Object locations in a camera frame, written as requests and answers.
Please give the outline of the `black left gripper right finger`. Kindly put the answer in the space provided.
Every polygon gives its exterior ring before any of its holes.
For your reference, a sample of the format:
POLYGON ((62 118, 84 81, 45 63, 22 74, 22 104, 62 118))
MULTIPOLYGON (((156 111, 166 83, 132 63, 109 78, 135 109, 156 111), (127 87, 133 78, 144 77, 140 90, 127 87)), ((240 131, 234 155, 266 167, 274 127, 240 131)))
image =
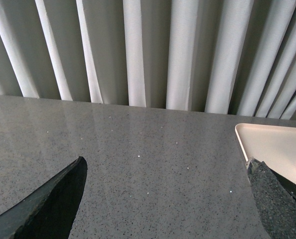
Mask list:
POLYGON ((265 231, 273 239, 296 239, 296 184, 253 157, 246 168, 265 231))

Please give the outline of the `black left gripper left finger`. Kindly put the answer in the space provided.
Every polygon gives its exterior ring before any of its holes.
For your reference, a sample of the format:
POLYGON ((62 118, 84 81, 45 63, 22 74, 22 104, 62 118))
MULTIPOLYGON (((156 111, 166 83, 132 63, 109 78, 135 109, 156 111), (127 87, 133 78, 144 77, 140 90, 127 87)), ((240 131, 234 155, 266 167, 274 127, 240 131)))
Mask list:
POLYGON ((0 215, 0 239, 69 238, 87 178, 79 157, 0 215))

